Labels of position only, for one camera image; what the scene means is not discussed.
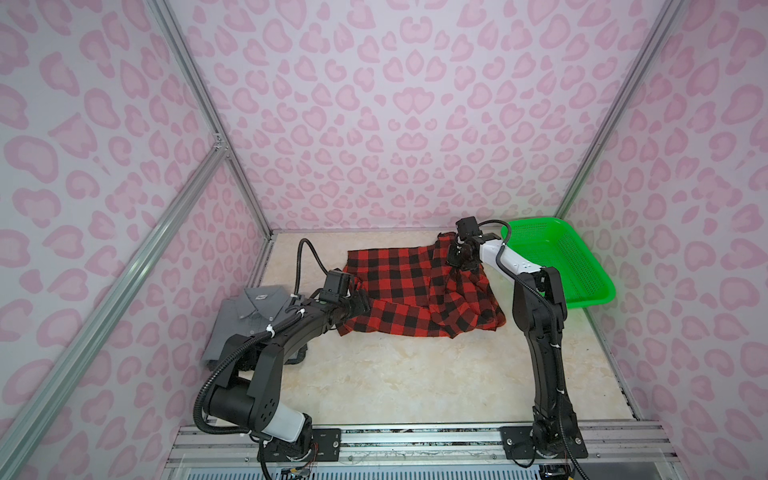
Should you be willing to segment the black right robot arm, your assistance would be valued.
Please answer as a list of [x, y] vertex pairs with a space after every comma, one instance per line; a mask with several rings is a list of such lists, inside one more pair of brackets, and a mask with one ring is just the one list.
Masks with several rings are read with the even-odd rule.
[[562, 338], [568, 309], [559, 271], [535, 264], [494, 235], [455, 241], [448, 264], [485, 264], [513, 284], [512, 317], [529, 348], [534, 380], [531, 442], [544, 458], [574, 457], [582, 441], [565, 378]]

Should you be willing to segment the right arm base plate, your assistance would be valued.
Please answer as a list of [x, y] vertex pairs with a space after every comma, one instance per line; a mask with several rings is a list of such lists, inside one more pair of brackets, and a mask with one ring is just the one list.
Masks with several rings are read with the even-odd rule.
[[566, 458], [586, 459], [589, 456], [585, 441], [565, 437], [559, 431], [552, 436], [536, 432], [534, 426], [502, 426], [499, 428], [501, 444], [507, 460], [539, 461], [565, 460]]

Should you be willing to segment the red black plaid shirt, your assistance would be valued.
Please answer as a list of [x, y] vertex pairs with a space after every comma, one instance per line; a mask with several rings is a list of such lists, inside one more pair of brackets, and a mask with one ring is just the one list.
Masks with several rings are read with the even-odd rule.
[[456, 234], [441, 233], [427, 246], [350, 250], [344, 271], [367, 294], [370, 312], [348, 320], [339, 334], [455, 338], [504, 326], [506, 316], [484, 269], [449, 264], [456, 244]]

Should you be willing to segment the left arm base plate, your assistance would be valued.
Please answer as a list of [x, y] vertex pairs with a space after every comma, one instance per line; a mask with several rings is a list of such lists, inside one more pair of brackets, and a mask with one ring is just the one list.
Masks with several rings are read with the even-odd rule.
[[296, 441], [272, 438], [264, 443], [259, 460], [282, 463], [336, 462], [339, 460], [342, 431], [338, 428], [304, 430]]

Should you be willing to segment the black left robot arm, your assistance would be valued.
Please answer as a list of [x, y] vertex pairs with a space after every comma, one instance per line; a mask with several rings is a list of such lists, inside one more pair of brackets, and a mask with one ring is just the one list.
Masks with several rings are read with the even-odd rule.
[[192, 407], [195, 426], [210, 435], [247, 434], [304, 452], [312, 419], [281, 400], [286, 361], [311, 340], [371, 312], [363, 291], [345, 296], [324, 291], [291, 299], [272, 317], [247, 294], [222, 303], [203, 361], [211, 374]]

